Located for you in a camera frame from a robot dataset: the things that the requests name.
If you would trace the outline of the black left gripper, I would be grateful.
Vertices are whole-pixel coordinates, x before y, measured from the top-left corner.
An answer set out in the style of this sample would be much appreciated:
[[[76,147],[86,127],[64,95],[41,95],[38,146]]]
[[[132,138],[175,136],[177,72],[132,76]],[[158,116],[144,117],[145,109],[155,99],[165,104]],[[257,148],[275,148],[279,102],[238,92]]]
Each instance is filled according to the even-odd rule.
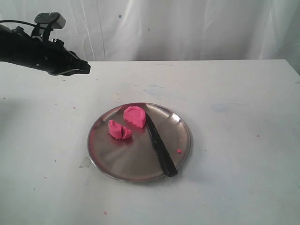
[[[80,59],[75,52],[64,48],[60,40],[42,42],[33,38],[24,48],[23,64],[45,71],[53,76],[89,74],[90,65]]]

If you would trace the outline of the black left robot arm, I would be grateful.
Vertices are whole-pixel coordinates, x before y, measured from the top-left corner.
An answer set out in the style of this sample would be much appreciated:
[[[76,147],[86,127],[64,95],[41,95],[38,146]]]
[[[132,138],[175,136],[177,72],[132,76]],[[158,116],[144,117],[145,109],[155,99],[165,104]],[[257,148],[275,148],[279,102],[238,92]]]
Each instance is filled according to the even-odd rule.
[[[30,37],[19,26],[13,30],[0,26],[0,60],[53,76],[89,74],[91,68],[73,51],[65,49],[64,42],[58,39],[43,42]]]

